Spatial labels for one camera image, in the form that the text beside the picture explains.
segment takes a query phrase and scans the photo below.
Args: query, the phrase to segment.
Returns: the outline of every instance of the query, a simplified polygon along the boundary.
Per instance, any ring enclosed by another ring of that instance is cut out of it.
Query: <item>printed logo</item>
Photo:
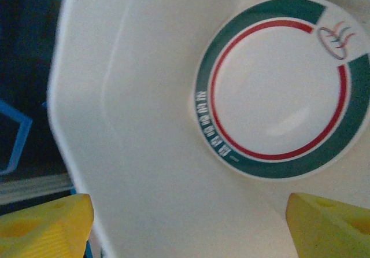
[[[344,21],[340,21],[332,30],[326,27],[322,27],[317,30],[317,36],[319,37],[321,44],[330,53],[330,55],[339,60],[344,60],[347,57],[346,45],[348,44],[349,39],[355,35],[355,33],[352,32],[345,36],[346,31],[349,30],[350,27],[340,29],[340,26],[343,23]]]

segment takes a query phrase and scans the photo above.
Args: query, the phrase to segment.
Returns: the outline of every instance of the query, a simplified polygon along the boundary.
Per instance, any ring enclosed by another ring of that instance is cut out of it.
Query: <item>blue frame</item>
[[[16,141],[13,146],[12,155],[10,156],[8,167],[5,170],[0,171],[0,176],[6,175],[14,171],[21,157],[24,144],[27,140],[29,129],[31,129],[32,119],[27,115],[24,115],[17,109],[8,105],[6,102],[0,99],[0,112],[8,118],[18,122],[20,124]]]

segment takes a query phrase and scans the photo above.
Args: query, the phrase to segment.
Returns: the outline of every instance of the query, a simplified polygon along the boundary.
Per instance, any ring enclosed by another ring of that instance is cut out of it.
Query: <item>red ring stripe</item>
[[[271,27],[293,27],[298,28],[299,30],[305,31],[307,33],[311,33],[313,31],[313,28],[309,25],[306,25],[304,23],[296,22],[296,21],[290,21],[290,20],[276,20],[276,21],[269,21],[266,23],[262,23],[259,25],[256,25],[243,33],[239,34],[239,36],[226,48],[224,53],[221,55],[219,61],[217,62],[217,65],[214,69],[214,74],[212,77],[211,85],[210,85],[210,104],[212,108],[212,114],[214,121],[216,123],[216,126],[219,128],[221,134],[223,137],[236,149],[238,149],[240,152],[247,154],[249,156],[262,159],[262,160],[284,160],[284,159],[291,159],[293,157],[299,156],[310,149],[317,146],[335,127],[336,123],[338,122],[339,118],[341,117],[341,114],[343,112],[344,106],[345,106],[345,100],[346,100],[346,94],[347,94],[347,77],[346,77],[346,67],[344,65],[341,65],[338,67],[338,74],[340,78],[341,83],[341,90],[339,93],[339,99],[338,104],[336,107],[336,110],[333,114],[333,117],[325,127],[325,129],[311,142],[309,142],[307,145],[298,148],[296,150],[293,150],[291,152],[282,153],[282,154],[262,154],[257,153],[251,150],[248,150],[244,148],[243,146],[236,143],[226,132],[224,127],[222,126],[220,119],[216,112],[216,106],[214,102],[214,91],[215,91],[215,85],[216,85],[216,79],[217,75],[219,73],[219,70],[221,68],[221,65],[223,61],[225,60],[228,53],[232,50],[233,47],[236,46],[242,39],[247,37],[248,35],[257,32],[259,30],[263,30],[265,28],[271,28]]]

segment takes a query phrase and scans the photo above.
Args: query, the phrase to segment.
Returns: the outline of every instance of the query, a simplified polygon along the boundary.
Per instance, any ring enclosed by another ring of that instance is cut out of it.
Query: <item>white plastic surface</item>
[[[290,192],[370,207],[369,131],[338,166],[278,184],[231,171],[199,136],[197,65],[220,26],[259,1],[64,0],[51,127],[109,257],[295,258]],[[369,19],[368,0],[330,1]]]

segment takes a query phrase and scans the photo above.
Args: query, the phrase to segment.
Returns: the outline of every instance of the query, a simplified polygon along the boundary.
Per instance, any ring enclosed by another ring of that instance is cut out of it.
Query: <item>yellow plastic piece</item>
[[[82,258],[93,220],[88,194],[0,216],[0,257]]]
[[[369,209],[293,193],[286,219],[299,258],[370,257]]]

